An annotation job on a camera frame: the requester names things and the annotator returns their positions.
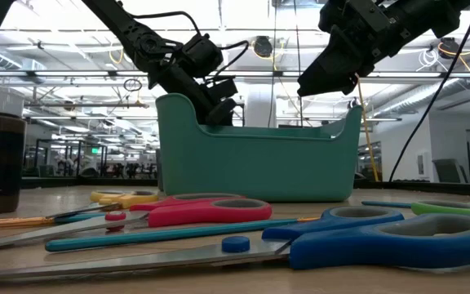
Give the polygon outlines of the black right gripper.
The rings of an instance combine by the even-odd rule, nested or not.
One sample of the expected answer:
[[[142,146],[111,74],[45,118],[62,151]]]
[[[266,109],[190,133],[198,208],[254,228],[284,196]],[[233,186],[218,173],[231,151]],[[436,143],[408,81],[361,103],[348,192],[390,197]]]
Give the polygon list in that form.
[[[359,76],[395,51],[406,28],[406,0],[328,0],[318,27],[330,35],[322,53],[298,78],[298,95],[354,91]]]

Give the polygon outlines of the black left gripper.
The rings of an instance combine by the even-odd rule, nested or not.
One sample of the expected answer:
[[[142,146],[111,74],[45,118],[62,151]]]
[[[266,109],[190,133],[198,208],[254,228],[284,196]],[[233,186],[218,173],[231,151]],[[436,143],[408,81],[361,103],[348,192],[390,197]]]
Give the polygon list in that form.
[[[193,104],[196,119],[208,125],[232,125],[233,109],[237,103],[234,76],[221,76],[199,84],[179,65],[154,65],[149,69],[149,87],[160,85],[167,93],[187,97]]]

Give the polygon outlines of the teal plastic bin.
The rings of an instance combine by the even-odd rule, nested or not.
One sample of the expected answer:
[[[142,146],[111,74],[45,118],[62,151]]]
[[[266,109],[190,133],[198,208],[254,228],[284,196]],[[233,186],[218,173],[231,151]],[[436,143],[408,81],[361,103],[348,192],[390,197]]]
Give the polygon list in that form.
[[[343,202],[353,191],[362,108],[311,128],[201,125],[181,94],[157,98],[163,190],[267,202]]]

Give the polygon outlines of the red-handled scissors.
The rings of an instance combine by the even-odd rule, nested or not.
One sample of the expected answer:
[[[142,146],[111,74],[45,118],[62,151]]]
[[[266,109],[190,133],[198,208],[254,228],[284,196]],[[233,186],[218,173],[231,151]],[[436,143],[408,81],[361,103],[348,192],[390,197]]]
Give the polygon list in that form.
[[[0,238],[0,247],[93,229],[116,229],[144,222],[148,227],[196,223],[264,221],[272,215],[264,201],[235,194],[180,194],[154,203],[139,203],[125,212],[109,212],[65,225]]]

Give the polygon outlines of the yellow-handled scissors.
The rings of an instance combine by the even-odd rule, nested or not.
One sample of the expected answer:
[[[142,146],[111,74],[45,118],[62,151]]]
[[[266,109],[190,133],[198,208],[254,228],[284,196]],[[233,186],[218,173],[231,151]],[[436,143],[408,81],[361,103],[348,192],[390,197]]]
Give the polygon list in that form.
[[[93,191],[90,196],[91,203],[67,212],[57,213],[49,218],[74,216],[83,212],[109,212],[114,210],[128,209],[135,204],[153,203],[158,196],[150,191]]]

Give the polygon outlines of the green-handled scissors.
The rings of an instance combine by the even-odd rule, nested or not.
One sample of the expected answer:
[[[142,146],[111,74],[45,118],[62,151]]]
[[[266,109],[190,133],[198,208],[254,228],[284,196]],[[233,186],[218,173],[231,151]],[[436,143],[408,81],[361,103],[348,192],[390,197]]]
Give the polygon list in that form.
[[[451,201],[420,201],[410,205],[415,215],[428,213],[447,213],[470,216],[470,203]]]

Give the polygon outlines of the blue-handled scissors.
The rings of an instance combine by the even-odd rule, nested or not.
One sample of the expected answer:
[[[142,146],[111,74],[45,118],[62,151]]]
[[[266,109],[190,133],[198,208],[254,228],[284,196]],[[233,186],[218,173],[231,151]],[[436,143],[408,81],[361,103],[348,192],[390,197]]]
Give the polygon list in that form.
[[[470,265],[470,216],[427,213],[406,219],[381,207],[334,207],[318,220],[267,228],[259,241],[227,237],[180,251],[0,270],[0,279],[151,270],[286,259],[294,270],[345,265],[448,269]]]

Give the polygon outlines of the gray chair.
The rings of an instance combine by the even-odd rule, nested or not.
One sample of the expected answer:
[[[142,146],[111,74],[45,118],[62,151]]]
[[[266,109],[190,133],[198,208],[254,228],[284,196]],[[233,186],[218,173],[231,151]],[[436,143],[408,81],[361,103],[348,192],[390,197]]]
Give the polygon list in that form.
[[[467,184],[468,179],[463,167],[456,159],[437,159],[432,161],[441,183]]]

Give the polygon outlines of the black gantry frame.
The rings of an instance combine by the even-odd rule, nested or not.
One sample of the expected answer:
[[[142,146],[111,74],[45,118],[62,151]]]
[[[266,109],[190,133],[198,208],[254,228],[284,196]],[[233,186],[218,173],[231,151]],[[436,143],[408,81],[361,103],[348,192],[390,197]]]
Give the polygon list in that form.
[[[242,122],[242,126],[246,125],[246,109],[243,103],[236,103],[236,108],[233,113]]]

